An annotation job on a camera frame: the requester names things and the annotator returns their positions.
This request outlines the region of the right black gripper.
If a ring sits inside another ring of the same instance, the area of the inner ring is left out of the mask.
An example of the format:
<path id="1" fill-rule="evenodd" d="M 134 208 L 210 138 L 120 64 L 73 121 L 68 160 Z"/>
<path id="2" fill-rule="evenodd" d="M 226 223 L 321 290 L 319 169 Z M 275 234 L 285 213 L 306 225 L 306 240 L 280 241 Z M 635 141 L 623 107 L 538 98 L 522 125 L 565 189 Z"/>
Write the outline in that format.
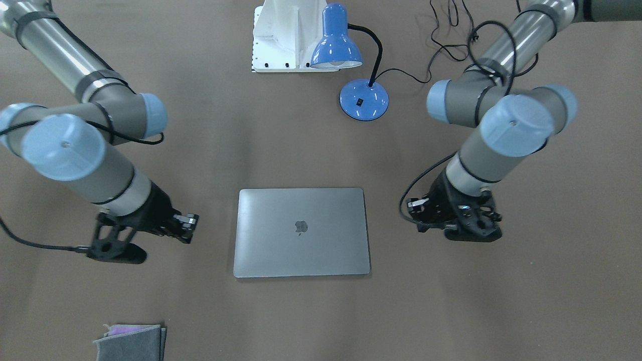
<path id="1" fill-rule="evenodd" d="M 168 236 L 183 244 L 190 244 L 197 228 L 199 215 L 183 214 L 174 209 L 170 197 L 156 183 L 151 183 L 146 201 L 133 213 L 125 216 L 108 216 L 108 225 L 122 231 L 125 228 Z"/>

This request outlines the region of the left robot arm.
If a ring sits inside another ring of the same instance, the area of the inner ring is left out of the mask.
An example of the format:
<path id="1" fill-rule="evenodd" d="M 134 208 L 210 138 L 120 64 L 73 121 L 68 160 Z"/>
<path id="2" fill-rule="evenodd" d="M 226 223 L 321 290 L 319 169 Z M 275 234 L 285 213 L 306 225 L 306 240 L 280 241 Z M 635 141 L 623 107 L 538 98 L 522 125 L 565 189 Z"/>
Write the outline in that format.
<path id="1" fill-rule="evenodd" d="M 399 213 L 417 230 L 442 229 L 451 239 L 489 242 L 502 235 L 491 192 L 522 160 L 565 130 L 578 110 L 562 85 L 517 91 L 514 80 L 541 48 L 573 23 L 640 20 L 640 1 L 529 1 L 484 54 L 456 80 L 435 82 L 429 116 L 473 129 L 421 198 L 403 195 Z"/>

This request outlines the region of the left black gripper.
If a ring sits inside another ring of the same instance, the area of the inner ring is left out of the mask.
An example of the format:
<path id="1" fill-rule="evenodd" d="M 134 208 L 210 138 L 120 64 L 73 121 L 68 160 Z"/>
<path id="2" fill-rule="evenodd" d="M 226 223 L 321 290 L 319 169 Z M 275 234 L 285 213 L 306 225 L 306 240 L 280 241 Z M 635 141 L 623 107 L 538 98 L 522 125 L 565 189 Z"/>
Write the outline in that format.
<path id="1" fill-rule="evenodd" d="M 489 188 L 480 188 L 475 195 L 469 196 L 480 197 L 485 190 L 489 190 Z M 424 232 L 430 228 L 443 230 L 454 228 L 452 224 L 454 214 L 452 213 L 449 199 L 456 192 L 464 194 L 452 185 L 447 178 L 446 171 L 442 171 L 427 194 L 421 198 L 407 199 L 407 211 L 412 219 L 421 223 L 419 226 L 420 231 Z"/>

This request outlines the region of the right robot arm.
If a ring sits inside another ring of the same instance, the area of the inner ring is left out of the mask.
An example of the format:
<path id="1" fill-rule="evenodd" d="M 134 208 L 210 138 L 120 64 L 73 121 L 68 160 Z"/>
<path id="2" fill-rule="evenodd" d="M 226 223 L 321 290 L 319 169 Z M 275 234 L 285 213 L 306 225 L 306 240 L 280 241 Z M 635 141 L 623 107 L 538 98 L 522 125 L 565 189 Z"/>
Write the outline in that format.
<path id="1" fill-rule="evenodd" d="M 191 241 L 198 218 L 175 210 L 165 192 L 115 147 L 153 145 L 168 114 L 158 96 L 137 93 L 62 23 L 49 1 L 2 1 L 2 33 L 30 51 L 77 103 L 2 110 L 2 144 L 46 178 L 99 208 L 98 227 Z"/>

